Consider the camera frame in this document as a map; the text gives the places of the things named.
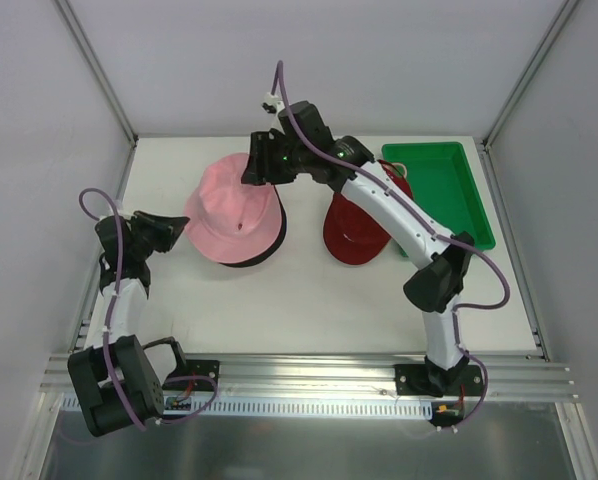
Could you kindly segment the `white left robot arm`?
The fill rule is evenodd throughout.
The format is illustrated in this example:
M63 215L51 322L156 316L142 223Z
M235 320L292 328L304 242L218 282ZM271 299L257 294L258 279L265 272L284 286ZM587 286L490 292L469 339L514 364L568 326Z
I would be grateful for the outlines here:
M94 227L102 247L104 321L92 345L71 354L67 367L95 437L160 417L163 386L177 389L187 381L189 366L179 342L170 336L143 344L138 329L151 285L147 259L172 250L188 222L186 216L136 211L128 218L105 217Z

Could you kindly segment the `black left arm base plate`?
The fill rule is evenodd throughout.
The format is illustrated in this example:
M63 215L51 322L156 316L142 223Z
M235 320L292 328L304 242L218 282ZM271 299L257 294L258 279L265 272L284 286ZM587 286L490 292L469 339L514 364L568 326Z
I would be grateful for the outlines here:
M179 365L168 375L163 388L180 394L196 392L212 392L213 386L208 379L215 383L220 378L220 361L213 359L188 359L184 365Z

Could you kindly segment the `light pink baseball cap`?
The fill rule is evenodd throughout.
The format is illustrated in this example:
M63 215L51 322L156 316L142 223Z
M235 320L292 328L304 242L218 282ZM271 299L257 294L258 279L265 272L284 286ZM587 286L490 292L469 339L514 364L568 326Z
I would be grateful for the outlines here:
M209 165L185 204L188 240L215 263L240 235L251 231L274 187L242 184L247 161L248 154L234 153Z

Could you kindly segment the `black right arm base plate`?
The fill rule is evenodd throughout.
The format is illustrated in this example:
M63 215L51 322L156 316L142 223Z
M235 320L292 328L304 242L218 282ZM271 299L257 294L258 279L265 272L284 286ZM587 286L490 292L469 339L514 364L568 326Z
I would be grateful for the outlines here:
M407 363L394 366L398 396L479 397L484 391L484 379L477 365L457 365L449 370L430 363Z

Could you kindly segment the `left aluminium frame post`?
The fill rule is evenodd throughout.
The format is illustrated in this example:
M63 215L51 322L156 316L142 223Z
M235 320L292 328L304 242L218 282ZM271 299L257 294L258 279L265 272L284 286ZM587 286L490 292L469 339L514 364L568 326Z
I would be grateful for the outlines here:
M52 0L51 3L56 8L125 138L132 147L135 147L138 134L135 132L72 3L69 0Z

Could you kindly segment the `black baseball cap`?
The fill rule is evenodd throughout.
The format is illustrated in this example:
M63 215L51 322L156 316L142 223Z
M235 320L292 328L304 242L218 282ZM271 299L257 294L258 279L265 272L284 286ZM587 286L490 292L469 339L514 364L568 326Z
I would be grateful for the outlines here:
M287 233L287 215L275 187L260 218L247 234L240 235L219 263L230 268L249 268L272 257L283 244Z

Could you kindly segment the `aluminium mounting rail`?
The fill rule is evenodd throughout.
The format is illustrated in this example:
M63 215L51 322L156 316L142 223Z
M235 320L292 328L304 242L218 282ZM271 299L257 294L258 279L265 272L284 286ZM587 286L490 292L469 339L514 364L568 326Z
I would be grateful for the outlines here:
M421 355L266 355L189 354L195 364L219 364L219 395L282 399L379 400L409 399L405 391L408 367L420 363ZM536 356L481 355L484 364L471 362L451 387L499 402L576 403L581 400L570 368Z

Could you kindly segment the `red baseball cap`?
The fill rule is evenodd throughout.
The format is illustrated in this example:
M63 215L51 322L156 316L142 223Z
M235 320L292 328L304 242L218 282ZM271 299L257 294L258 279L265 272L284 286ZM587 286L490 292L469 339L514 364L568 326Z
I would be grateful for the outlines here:
M323 223L323 241L328 252L339 262L360 266L376 258L391 241L369 214L335 192Z

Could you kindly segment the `right aluminium frame post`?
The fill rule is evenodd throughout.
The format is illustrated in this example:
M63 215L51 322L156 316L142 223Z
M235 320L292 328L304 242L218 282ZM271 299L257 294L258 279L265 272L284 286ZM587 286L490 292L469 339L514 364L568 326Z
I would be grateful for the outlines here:
M546 31L542 35L539 43L534 49L532 55L527 61L519 78L516 80L513 89L507 96L502 108L500 109L494 123L488 130L483 140L485 150L492 147L506 122L513 114L519 102L523 99L526 91L530 87L536 75L539 73L546 58L551 53L557 40L572 19L575 11L580 6L580 0L562 1L556 14L550 21Z

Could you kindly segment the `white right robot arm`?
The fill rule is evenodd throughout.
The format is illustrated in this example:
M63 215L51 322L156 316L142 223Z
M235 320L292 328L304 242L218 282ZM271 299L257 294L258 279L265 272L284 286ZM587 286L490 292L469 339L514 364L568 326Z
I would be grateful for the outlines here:
M396 185L372 152L352 136L334 138L312 103L286 106L272 96L262 108L274 120L269 130L251 134L242 182L282 185L308 174L362 209L399 244L417 268L403 291L421 311L427 337L422 370L407 375L406 383L422 395L452 393L469 363L454 317L471 257L460 243L469 235L436 231L434 220Z

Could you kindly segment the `aluminium frame post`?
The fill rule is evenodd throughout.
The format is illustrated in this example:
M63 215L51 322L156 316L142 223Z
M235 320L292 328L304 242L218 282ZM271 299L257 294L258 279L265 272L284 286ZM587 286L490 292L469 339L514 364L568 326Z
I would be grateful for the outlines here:
M488 130L483 140L485 150L492 147L506 122L513 114L519 102L523 99L526 91L530 87L536 75L539 73L546 58L551 53L557 40L572 19L575 11L580 6L580 0L562 1L556 14L550 21L546 31L542 35L539 43L534 49L532 55L527 61L519 78L516 80L513 89L507 96L502 108L500 109L494 123Z
M135 147L138 134L135 132L72 3L69 0L52 0L51 3L56 8L125 138L132 147Z

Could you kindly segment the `green plastic tray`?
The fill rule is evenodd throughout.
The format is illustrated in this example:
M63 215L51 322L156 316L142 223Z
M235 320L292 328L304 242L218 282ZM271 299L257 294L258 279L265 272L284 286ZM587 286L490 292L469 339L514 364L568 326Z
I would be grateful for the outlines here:
M405 167L415 202L454 233L469 233L475 247L496 241L463 145L459 142L393 143L383 159Z

